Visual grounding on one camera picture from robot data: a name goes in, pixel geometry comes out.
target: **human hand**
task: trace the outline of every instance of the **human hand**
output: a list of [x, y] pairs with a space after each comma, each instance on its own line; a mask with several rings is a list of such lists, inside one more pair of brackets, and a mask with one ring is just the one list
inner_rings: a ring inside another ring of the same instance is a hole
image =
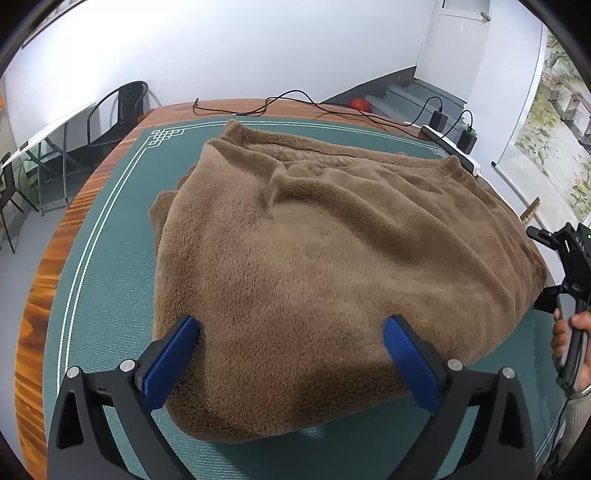
[[[559, 309], [554, 311], [554, 322], [554, 329], [552, 330], [554, 336], [550, 345], [552, 346], [553, 357], [560, 358], [568, 347], [570, 332], [566, 320], [560, 318]], [[573, 315], [570, 323], [576, 329], [585, 330], [591, 340], [591, 312], [582, 312]], [[589, 343], [587, 345], [585, 362], [581, 367], [579, 384], [577, 385], [577, 391], [579, 392], [591, 385], [591, 341]]]

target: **chair leg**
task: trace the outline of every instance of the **chair leg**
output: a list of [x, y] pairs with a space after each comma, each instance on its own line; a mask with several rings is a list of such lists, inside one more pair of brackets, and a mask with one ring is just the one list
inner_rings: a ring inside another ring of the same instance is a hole
[[31, 207], [32, 207], [32, 209], [33, 209], [33, 210], [35, 210], [36, 212], [38, 212], [38, 211], [39, 211], [39, 209], [38, 209], [37, 207], [35, 207], [35, 205], [33, 205], [33, 202], [32, 202], [31, 200], [29, 200], [29, 199], [26, 197], [26, 195], [25, 195], [23, 192], [21, 192], [21, 191], [20, 191], [20, 190], [18, 190], [18, 189], [17, 189], [17, 192], [18, 192], [18, 194], [19, 194], [19, 195], [20, 195], [22, 198], [24, 198], [24, 199], [25, 199], [25, 202], [27, 202], [29, 205], [31, 205]]
[[2, 215], [2, 223], [4, 224], [4, 231], [6, 232], [6, 236], [8, 238], [8, 243], [10, 244], [10, 250], [12, 250], [12, 253], [14, 254], [14, 246], [12, 245], [12, 240], [10, 238], [10, 233], [8, 233], [8, 227], [6, 225], [6, 220], [4, 218], [4, 211], [2, 209], [0, 209], [0, 215]]
[[21, 211], [21, 213], [25, 213], [25, 212], [22, 211], [22, 208], [20, 208], [18, 206], [18, 204], [13, 199], [10, 199], [10, 203], [12, 203], [16, 208], [18, 208]]

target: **blue gripper pad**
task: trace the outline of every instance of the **blue gripper pad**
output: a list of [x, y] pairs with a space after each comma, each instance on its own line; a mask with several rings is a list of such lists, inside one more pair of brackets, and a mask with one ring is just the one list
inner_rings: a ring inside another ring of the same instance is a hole
[[[439, 381], [398, 319], [402, 317], [395, 315], [384, 323], [384, 345], [404, 383], [413, 394], [414, 401], [419, 407], [434, 414], [440, 405]], [[414, 331], [412, 334], [417, 343], [422, 342]]]
[[136, 385], [144, 411], [164, 406], [199, 340], [199, 323], [193, 317], [179, 317], [161, 340], [152, 342], [140, 360]]

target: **orange object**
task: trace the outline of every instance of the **orange object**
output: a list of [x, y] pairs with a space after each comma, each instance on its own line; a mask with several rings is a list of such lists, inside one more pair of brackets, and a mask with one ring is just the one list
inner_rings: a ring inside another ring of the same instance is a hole
[[355, 110], [371, 113], [371, 105], [364, 98], [354, 98], [353, 100], [350, 100], [349, 106], [353, 107]]

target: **bracelet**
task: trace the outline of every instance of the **bracelet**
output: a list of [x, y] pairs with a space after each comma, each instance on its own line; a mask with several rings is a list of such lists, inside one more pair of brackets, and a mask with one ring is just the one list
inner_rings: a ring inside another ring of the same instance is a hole
[[591, 385], [585, 388], [583, 391], [575, 393], [569, 397], [569, 400], [577, 400], [578, 398], [585, 398], [591, 393]]

